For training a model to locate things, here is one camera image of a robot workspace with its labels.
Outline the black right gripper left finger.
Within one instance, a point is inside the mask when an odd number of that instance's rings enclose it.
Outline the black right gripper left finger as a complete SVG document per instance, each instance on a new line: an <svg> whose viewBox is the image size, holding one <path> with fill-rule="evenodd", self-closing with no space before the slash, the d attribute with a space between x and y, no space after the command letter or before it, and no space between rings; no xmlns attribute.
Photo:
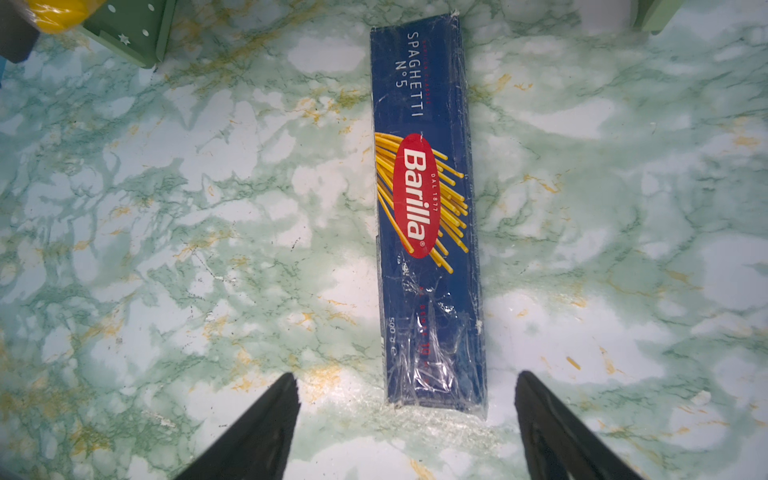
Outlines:
<svg viewBox="0 0 768 480"><path fill-rule="evenodd" d="M281 479L300 411L295 376L277 379L180 479Z"/></svg>

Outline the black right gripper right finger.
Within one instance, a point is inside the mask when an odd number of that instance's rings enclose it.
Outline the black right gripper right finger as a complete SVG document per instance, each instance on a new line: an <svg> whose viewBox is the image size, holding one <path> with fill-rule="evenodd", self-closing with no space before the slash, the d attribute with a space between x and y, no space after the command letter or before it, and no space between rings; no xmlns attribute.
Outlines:
<svg viewBox="0 0 768 480"><path fill-rule="evenodd" d="M530 371L518 376L515 407L533 479L641 479Z"/></svg>

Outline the dark blue spaghetti box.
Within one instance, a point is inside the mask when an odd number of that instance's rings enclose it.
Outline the dark blue spaghetti box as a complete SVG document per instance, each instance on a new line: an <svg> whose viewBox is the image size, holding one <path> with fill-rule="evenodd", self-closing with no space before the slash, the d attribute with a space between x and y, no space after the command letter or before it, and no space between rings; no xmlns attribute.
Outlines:
<svg viewBox="0 0 768 480"><path fill-rule="evenodd" d="M380 333L398 406L487 414L460 18L370 34Z"/></svg>

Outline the yellow label spaghetti bag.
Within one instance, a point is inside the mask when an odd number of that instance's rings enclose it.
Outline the yellow label spaghetti bag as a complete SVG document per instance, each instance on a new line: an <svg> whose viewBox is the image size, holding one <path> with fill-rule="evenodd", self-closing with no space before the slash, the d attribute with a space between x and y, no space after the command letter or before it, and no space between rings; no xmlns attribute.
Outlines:
<svg viewBox="0 0 768 480"><path fill-rule="evenodd" d="M70 30L93 15L105 0L20 0L21 13L46 34Z"/></svg>

